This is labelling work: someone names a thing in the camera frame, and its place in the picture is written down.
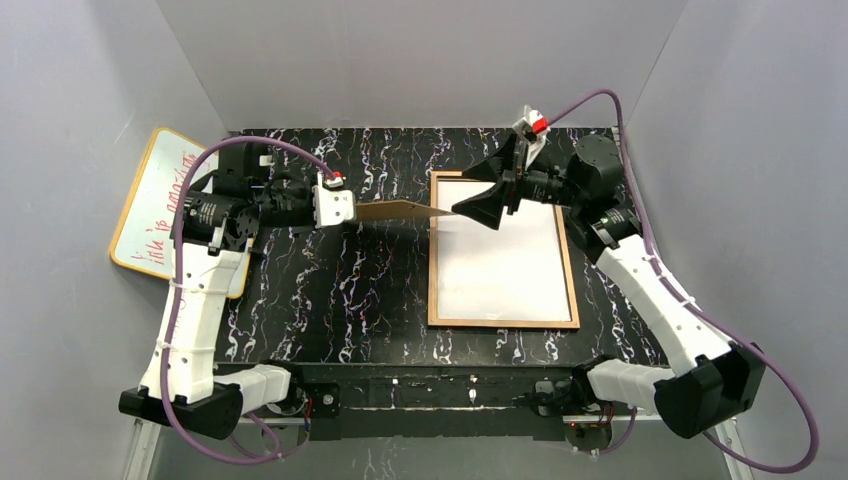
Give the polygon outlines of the brown cardboard backing board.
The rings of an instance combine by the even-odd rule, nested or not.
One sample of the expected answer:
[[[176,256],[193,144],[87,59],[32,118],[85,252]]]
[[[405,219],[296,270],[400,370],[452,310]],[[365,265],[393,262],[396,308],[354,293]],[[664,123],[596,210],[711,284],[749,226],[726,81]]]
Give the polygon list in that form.
[[[453,212],[423,205],[409,200],[389,200],[358,203],[355,209],[357,222],[375,222],[398,219],[420,219],[451,216]]]

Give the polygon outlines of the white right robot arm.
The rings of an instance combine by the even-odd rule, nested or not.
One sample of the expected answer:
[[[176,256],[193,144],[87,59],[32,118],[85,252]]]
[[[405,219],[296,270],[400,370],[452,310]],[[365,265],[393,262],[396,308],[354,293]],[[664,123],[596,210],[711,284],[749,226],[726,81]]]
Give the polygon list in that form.
[[[765,365],[755,351],[697,318],[693,301],[667,289],[670,274],[661,272],[638,215],[617,195],[626,170],[616,142],[584,136],[564,165],[537,167],[530,157],[528,142],[511,134],[495,153],[462,170],[462,179],[491,186],[457,202],[452,212],[496,230],[523,200],[563,208],[568,237],[616,284],[668,360],[665,367],[649,367],[601,355],[576,367],[566,386],[544,401],[628,404],[658,414],[685,439],[748,411]]]

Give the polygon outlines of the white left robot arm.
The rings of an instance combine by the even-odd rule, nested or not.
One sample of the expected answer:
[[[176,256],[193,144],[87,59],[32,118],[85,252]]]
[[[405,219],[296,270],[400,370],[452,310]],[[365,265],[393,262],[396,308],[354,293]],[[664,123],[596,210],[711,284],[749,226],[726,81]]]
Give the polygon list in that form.
[[[290,399],[291,370],[264,361],[220,376],[217,335],[229,287],[262,228],[325,226],[324,195],[343,185],[322,160],[284,141],[232,137],[201,153],[177,192],[171,225],[172,272],[148,367],[123,391],[121,413],[223,440],[239,420]]]

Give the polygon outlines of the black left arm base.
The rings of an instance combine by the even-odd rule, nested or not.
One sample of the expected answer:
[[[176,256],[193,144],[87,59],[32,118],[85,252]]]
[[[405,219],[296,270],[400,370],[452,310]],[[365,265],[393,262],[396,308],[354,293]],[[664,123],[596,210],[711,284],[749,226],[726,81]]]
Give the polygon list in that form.
[[[336,382],[314,381],[303,374],[294,374],[287,396],[267,404],[266,409],[283,417],[336,418],[341,412],[341,386]]]

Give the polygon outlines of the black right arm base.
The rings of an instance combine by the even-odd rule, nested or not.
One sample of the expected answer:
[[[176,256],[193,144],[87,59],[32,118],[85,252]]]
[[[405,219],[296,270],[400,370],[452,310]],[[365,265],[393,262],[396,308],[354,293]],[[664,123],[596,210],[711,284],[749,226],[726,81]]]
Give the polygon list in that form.
[[[565,421],[569,439],[589,440],[592,436],[611,436],[614,404],[590,403],[571,379],[538,381],[528,398],[531,408],[541,417],[584,417],[584,420]]]

